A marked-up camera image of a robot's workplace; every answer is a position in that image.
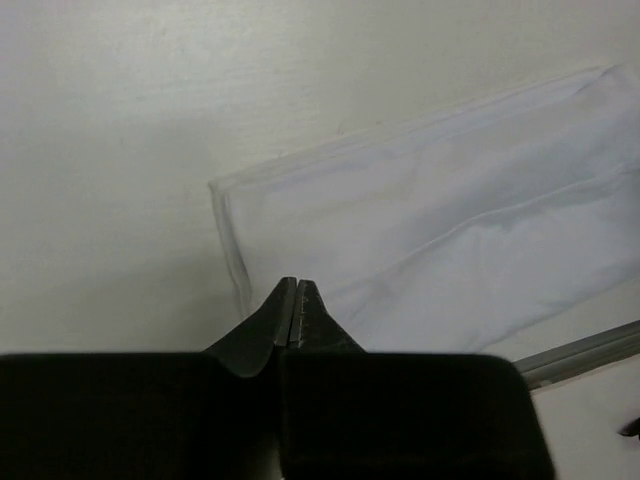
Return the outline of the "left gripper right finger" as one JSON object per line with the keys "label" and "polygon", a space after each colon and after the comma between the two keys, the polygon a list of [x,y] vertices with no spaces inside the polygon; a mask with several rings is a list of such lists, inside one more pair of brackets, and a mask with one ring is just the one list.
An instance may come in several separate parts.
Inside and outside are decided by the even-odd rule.
{"label": "left gripper right finger", "polygon": [[287,479],[552,479],[527,385],[481,354],[368,353],[299,283],[279,355]]}

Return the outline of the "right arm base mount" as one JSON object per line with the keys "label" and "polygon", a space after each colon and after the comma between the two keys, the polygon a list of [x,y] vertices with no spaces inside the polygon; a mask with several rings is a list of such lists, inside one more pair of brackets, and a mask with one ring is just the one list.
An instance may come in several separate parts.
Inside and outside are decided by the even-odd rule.
{"label": "right arm base mount", "polygon": [[634,418],[628,423],[624,424],[619,430],[618,434],[624,438],[636,438],[640,439],[640,417]]}

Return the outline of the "white skirt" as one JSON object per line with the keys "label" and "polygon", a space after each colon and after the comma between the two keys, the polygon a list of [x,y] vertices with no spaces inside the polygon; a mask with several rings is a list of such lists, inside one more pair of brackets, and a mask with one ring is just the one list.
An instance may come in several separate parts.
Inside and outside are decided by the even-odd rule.
{"label": "white skirt", "polygon": [[369,351],[480,351],[638,276],[639,80],[586,70],[210,188],[243,314],[292,276]]}

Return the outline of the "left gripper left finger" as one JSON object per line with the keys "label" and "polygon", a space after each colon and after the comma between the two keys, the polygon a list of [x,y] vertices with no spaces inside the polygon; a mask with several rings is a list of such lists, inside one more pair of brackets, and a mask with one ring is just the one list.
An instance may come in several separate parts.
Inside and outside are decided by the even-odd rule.
{"label": "left gripper left finger", "polygon": [[198,352],[1,359],[5,479],[276,479],[276,351],[297,282]]}

